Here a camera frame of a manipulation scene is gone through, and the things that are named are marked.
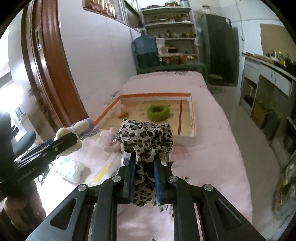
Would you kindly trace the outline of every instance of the tile floor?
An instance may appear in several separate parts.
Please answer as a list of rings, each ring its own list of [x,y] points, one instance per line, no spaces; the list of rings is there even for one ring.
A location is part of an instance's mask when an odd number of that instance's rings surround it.
[[[242,153],[251,187],[253,225],[266,239],[270,239],[281,224],[271,210],[280,166],[263,132],[239,105],[240,89],[222,87],[222,93],[216,89],[212,93],[223,108]]]

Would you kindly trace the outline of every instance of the person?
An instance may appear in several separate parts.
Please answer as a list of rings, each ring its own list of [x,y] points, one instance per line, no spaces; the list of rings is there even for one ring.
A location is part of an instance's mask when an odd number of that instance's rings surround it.
[[[31,185],[32,190],[29,197],[6,197],[4,201],[0,203],[1,241],[25,240],[26,237],[33,231],[32,226],[28,225],[28,223],[24,221],[26,220],[24,208],[27,205],[32,209],[34,218],[40,221],[45,219],[46,213],[42,207],[36,183],[32,181],[29,185]],[[17,229],[16,232],[14,232],[14,228],[11,228],[11,224]]]

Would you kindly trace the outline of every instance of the potted plant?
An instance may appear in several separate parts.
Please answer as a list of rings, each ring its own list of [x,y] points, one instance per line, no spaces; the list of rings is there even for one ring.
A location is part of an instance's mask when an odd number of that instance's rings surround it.
[[[274,110],[269,113],[264,127],[264,135],[268,141],[271,141],[279,127],[283,113],[276,113]]]
[[[271,108],[268,98],[261,101],[255,101],[252,119],[260,129],[264,128],[267,116],[270,112]]]

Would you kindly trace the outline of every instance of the open box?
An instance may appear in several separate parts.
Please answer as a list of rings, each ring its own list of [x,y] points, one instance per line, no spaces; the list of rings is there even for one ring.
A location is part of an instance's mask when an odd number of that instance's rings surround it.
[[[127,113],[117,117],[114,111],[118,104],[127,107]],[[152,122],[147,117],[151,105],[167,104],[170,106],[170,117],[161,122]],[[120,95],[108,105],[106,110],[94,122],[101,130],[111,127],[120,128],[123,119],[147,121],[155,124],[168,123],[172,128],[174,145],[195,145],[195,118],[190,93],[142,93]]]

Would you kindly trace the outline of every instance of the human hand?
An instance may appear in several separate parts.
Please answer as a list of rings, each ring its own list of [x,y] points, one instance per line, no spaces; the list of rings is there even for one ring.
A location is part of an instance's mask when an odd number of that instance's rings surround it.
[[[31,230],[31,227],[25,223],[24,217],[28,217],[24,211],[24,208],[28,205],[34,218],[43,221],[46,213],[42,207],[41,199],[37,191],[37,186],[34,181],[30,183],[31,192],[29,197],[16,198],[7,197],[4,202],[4,210],[11,220],[11,223],[20,231],[27,232]]]

